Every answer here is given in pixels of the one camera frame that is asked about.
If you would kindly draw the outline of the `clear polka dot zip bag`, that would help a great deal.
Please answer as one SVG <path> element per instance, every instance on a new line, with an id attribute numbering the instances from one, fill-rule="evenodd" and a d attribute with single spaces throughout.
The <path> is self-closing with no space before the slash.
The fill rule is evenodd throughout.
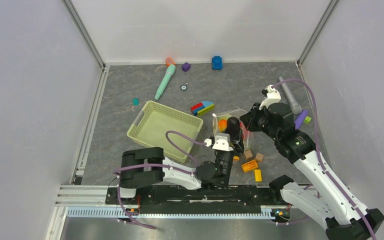
<path id="1" fill-rule="evenodd" d="M 247 111 L 243 109 L 235 109 L 212 114 L 213 135 L 229 134 L 231 144 L 241 153 L 251 150 L 254 143 L 253 134 L 240 120 L 240 117 L 246 113 Z"/>

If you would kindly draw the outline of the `green orange toy mango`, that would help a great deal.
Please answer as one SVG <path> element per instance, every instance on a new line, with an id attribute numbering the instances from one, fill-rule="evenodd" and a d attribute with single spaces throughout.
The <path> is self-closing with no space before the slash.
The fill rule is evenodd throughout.
<path id="1" fill-rule="evenodd" d="M 227 119 L 220 119 L 217 121 L 217 129 L 220 133 L 225 131 L 227 128 Z"/>

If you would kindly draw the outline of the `purple toy eggplant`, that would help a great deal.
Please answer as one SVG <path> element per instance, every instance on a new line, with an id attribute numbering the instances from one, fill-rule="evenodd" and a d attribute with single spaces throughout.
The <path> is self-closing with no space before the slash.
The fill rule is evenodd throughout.
<path id="1" fill-rule="evenodd" d="M 231 140 L 241 140 L 242 129 L 240 120 L 234 116 L 229 117 L 227 119 L 227 128 L 224 132 L 230 135 Z"/>

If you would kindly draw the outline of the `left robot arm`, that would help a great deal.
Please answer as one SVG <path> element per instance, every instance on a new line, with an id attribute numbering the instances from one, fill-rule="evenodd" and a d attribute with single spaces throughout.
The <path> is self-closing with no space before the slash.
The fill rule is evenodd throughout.
<path id="1" fill-rule="evenodd" d="M 159 183 L 169 183 L 198 190 L 207 187 L 227 186 L 234 159 L 239 156 L 232 146 L 221 149 L 210 144 L 214 138 L 205 140 L 205 145 L 214 150 L 215 159 L 204 161 L 197 167 L 178 164 L 164 156 L 161 147 L 128 150 L 122 154 L 121 167 L 114 170 L 118 183 L 118 197 L 125 204 L 133 203 L 137 190 Z"/>

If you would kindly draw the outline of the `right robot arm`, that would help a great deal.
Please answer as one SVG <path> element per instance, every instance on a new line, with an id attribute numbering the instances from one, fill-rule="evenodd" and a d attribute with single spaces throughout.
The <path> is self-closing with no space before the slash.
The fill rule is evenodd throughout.
<path id="1" fill-rule="evenodd" d="M 323 197 L 319 199 L 282 175 L 269 183 L 269 199 L 289 203 L 316 221 L 330 240 L 368 240 L 384 221 L 377 208 L 369 209 L 342 183 L 324 160 L 313 139 L 296 128 L 294 115 L 285 103 L 260 107 L 239 118 L 250 132 L 273 139 L 278 152 L 300 170 Z"/>

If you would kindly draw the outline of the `tan cube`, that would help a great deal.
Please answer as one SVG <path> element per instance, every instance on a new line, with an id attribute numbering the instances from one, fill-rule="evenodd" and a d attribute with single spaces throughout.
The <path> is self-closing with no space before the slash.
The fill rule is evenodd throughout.
<path id="1" fill-rule="evenodd" d="M 244 157 L 247 159 L 247 160 L 251 160 L 253 158 L 253 153 L 251 150 L 245 150 L 244 153 L 243 153 Z"/>
<path id="2" fill-rule="evenodd" d="M 255 158 L 254 158 L 257 162 L 262 162 L 263 159 L 264 159 L 264 155 L 262 153 L 256 153 L 255 155 Z"/>

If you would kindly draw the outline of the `purple toy cylinder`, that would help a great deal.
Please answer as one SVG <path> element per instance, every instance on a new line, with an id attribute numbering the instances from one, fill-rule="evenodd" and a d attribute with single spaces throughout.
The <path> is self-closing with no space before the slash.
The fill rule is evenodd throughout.
<path id="1" fill-rule="evenodd" d="M 302 126 L 307 116 L 308 116 L 308 111 L 306 109 L 302 110 L 301 113 L 296 117 L 294 121 L 296 129 L 299 129 Z"/>

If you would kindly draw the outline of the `small lime green block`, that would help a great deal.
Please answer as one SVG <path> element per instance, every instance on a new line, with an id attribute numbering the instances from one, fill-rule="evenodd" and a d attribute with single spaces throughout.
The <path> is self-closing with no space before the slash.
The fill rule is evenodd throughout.
<path id="1" fill-rule="evenodd" d="M 310 116 L 306 116 L 305 118 L 304 118 L 304 123 L 305 124 L 309 124 L 310 122 L 311 122 L 311 120 L 312 120 L 312 118 L 310 117 Z"/>

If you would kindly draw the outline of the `tan cube right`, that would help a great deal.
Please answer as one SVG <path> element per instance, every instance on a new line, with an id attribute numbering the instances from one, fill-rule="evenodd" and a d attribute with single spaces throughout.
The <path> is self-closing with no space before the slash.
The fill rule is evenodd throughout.
<path id="1" fill-rule="evenodd" d="M 264 155 L 262 153 L 256 153 L 255 155 L 255 158 L 254 158 L 257 162 L 262 162 L 263 159 L 264 159 Z"/>

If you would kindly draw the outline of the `red blue green block stack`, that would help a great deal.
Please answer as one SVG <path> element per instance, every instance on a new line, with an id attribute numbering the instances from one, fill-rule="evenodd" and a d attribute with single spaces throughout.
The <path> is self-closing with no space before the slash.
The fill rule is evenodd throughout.
<path id="1" fill-rule="evenodd" d="M 192 115 L 198 117 L 202 116 L 203 114 L 213 110 L 215 108 L 215 104 L 212 101 L 201 101 L 198 104 L 195 104 L 190 107 L 190 112 Z"/>

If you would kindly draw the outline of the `light green plastic basket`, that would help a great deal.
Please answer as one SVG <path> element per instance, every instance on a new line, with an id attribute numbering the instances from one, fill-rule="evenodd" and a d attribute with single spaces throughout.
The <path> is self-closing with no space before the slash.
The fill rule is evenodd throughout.
<path id="1" fill-rule="evenodd" d="M 185 163 L 188 156 L 175 148 L 166 138 L 166 132 L 176 131 L 193 140 L 197 139 L 204 121 L 196 116 L 147 101 L 127 131 L 127 137 L 146 147 L 160 147 L 171 160 Z"/>

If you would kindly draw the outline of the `green poker chip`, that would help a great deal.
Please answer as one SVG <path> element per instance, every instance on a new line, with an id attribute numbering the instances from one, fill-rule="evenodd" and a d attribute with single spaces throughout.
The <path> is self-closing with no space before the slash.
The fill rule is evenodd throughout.
<path id="1" fill-rule="evenodd" d="M 180 86 L 180 90 L 181 91 L 186 91 L 188 89 L 188 87 L 186 85 L 181 85 Z"/>

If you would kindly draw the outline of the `purple building block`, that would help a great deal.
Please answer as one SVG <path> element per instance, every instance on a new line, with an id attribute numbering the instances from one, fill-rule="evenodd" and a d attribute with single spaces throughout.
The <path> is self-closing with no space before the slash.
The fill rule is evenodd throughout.
<path id="1" fill-rule="evenodd" d="M 188 71 L 191 69 L 191 64 L 188 63 L 188 62 L 185 62 L 185 63 L 181 66 L 181 69 L 182 69 L 182 71 L 184 71 L 184 72 L 188 72 Z"/>

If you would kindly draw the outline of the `teal toy microphone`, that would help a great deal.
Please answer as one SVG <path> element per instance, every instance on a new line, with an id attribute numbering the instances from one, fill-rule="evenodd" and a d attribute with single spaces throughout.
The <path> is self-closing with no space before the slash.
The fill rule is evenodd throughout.
<path id="1" fill-rule="evenodd" d="M 173 74 L 176 71 L 176 66 L 174 64 L 170 64 L 165 72 L 165 75 L 163 76 L 163 79 L 161 83 L 159 84 L 154 99 L 157 101 L 160 99 L 160 97 L 163 95 L 165 88 L 167 87 L 170 79 L 172 78 Z"/>

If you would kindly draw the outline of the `small teal block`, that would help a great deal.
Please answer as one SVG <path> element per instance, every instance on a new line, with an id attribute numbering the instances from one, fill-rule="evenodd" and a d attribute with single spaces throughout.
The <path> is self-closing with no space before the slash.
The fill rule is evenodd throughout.
<path id="1" fill-rule="evenodd" d="M 139 99 L 138 99 L 137 97 L 133 98 L 133 99 L 132 99 L 132 104 L 133 104 L 134 106 L 138 106 L 138 105 L 139 105 Z"/>

